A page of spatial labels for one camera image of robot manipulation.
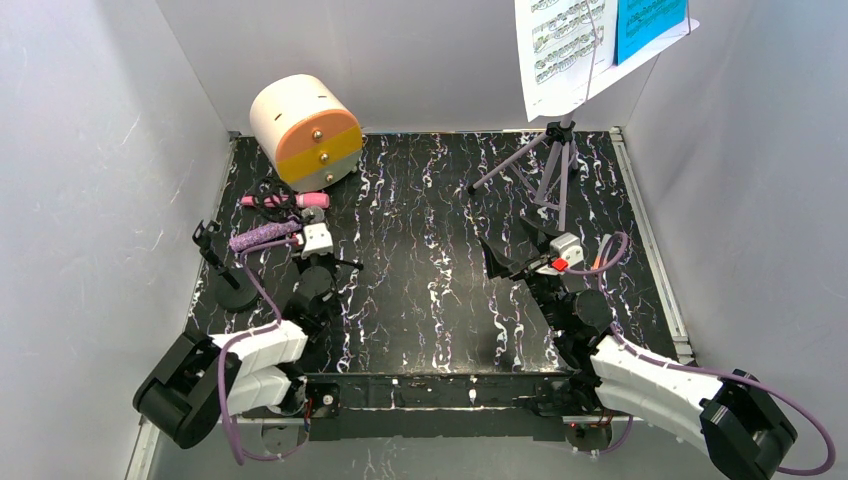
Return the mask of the silver mesh studio microphone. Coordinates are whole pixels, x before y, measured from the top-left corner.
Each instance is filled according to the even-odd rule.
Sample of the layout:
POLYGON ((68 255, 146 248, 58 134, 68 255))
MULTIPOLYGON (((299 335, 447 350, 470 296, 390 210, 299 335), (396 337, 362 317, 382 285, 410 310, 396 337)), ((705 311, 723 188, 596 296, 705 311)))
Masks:
POLYGON ((236 253, 272 241, 287 238, 301 232, 305 226, 321 223, 325 219, 325 210, 320 207, 307 207, 285 222, 270 222, 232 237, 228 245, 236 253))

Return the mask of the pink microphone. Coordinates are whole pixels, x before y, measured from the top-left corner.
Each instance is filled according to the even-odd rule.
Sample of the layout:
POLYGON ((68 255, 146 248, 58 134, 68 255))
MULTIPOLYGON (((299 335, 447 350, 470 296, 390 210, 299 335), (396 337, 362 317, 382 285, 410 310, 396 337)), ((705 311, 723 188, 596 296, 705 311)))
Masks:
POLYGON ((284 205, 293 203, 298 208, 318 207, 327 209, 330 206, 330 198, 325 193, 308 192, 294 195, 246 195, 240 199, 240 205, 245 207, 257 207, 259 200, 268 208, 282 208, 284 205))

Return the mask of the lilac music stand tripod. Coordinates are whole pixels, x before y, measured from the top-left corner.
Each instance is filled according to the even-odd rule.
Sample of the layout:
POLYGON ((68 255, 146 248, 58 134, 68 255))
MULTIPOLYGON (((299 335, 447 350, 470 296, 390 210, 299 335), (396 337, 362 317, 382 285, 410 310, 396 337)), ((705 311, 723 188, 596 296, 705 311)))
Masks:
POLYGON ((557 214, 557 228, 566 227, 567 196, 570 177, 576 170, 577 148, 575 140, 574 113, 563 115, 558 121, 547 124, 545 130, 512 155, 490 168, 480 179, 466 187, 470 195, 475 194, 483 185, 498 176, 502 171, 511 169, 532 195, 535 205, 552 209, 557 214), (536 186, 518 169, 516 162, 527 156, 534 148, 546 144, 550 147, 544 162, 542 177, 536 186))

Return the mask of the black round-base mic stand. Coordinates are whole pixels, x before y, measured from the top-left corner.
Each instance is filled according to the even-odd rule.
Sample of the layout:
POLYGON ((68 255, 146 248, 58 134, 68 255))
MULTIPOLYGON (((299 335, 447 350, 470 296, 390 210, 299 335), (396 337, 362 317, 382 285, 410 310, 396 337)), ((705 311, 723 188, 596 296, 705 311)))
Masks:
POLYGON ((259 292, 242 270, 230 269, 214 250, 213 235, 219 230, 217 222, 205 224, 201 220, 192 234, 192 241, 215 274, 212 288, 216 303, 230 313, 244 312, 257 303, 259 292))

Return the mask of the white sheet music page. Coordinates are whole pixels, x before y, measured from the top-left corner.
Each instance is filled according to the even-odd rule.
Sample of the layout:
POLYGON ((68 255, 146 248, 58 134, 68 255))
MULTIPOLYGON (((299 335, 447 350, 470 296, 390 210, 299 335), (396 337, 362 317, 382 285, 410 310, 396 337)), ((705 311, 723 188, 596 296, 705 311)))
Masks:
POLYGON ((688 3, 683 22, 616 64, 618 1, 514 3, 519 70, 529 121, 572 113, 699 27, 688 3))

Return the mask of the black tripod microphone stand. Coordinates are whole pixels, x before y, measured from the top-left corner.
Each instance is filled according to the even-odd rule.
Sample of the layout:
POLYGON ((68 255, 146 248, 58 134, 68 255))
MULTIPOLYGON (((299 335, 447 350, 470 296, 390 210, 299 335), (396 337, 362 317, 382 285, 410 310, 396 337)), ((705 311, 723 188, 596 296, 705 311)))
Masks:
MULTIPOLYGON (((281 180, 277 177, 266 176, 265 178, 260 180, 253 187, 252 192, 248 195, 258 195, 260 197, 264 197, 264 196, 267 196, 267 195, 280 195, 280 196, 282 196, 282 195, 294 195, 294 194, 301 194, 301 193, 296 193, 289 184, 287 184, 286 182, 284 182, 283 180, 281 180)), ((259 200, 259 202, 257 203, 257 207, 254 208, 254 209, 257 210, 257 212, 260 214, 261 217, 268 220, 268 223, 270 223, 270 222, 285 222, 285 221, 291 219, 292 217, 294 217, 295 215, 300 216, 300 212, 305 208, 298 208, 293 203, 284 205, 282 208, 268 208, 268 207, 265 207, 262 204, 262 200, 259 200)), ((291 253, 291 256, 290 256, 291 261, 293 263, 294 263, 294 257, 300 256, 301 250, 303 248, 303 237, 301 236, 301 234, 302 234, 302 231, 297 233, 297 234, 293 234, 293 235, 291 235, 287 238, 277 240, 277 242, 280 242, 282 240, 292 240, 293 241, 293 243, 291 244, 292 253, 291 253)), ((351 268, 353 268, 354 270, 357 270, 357 271, 361 271, 361 270, 364 269, 364 264, 361 263, 361 262, 348 261, 348 260, 344 260, 344 259, 338 257, 336 255, 336 242, 335 242, 334 238, 333 238, 333 241, 334 241, 335 253, 331 254, 331 255, 334 255, 338 259, 338 267, 340 267, 341 265, 345 265, 345 266, 349 266, 349 267, 351 267, 351 268)), ((256 247, 252 247, 252 248, 256 248, 257 250, 261 250, 261 245, 256 246, 256 247)))

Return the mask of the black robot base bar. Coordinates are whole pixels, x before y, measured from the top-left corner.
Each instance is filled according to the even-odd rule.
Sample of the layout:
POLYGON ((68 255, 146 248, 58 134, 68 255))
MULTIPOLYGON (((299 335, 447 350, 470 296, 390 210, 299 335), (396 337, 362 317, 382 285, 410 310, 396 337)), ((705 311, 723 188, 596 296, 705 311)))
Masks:
POLYGON ((281 424, 309 414, 314 441, 366 438, 531 437, 562 442, 606 427, 611 414, 592 407, 563 373, 330 374, 296 383, 278 412, 250 420, 281 424))

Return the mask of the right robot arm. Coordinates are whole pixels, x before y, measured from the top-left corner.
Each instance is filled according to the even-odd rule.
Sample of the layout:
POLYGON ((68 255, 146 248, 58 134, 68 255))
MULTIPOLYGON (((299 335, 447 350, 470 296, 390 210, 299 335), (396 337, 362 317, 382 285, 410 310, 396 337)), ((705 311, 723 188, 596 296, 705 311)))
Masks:
POLYGON ((579 239, 527 218, 538 256, 514 260, 480 241, 489 278, 522 281, 540 308, 559 357, 574 369, 555 390, 553 405, 586 413, 621 412, 651 423, 704 453, 729 479, 769 479, 798 438, 753 376, 686 372, 678 362, 616 337, 606 296, 596 289, 570 291, 562 281, 584 259, 579 239))

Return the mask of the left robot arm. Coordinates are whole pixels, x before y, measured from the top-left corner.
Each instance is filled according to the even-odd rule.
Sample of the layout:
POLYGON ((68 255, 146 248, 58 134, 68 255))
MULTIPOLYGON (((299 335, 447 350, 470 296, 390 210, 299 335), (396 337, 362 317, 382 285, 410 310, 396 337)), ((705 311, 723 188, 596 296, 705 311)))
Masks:
POLYGON ((337 259, 296 262, 300 279, 280 324, 231 334, 182 332, 137 389, 133 408, 183 449, 204 440, 225 413, 298 411, 305 379, 296 363, 339 308, 337 259))

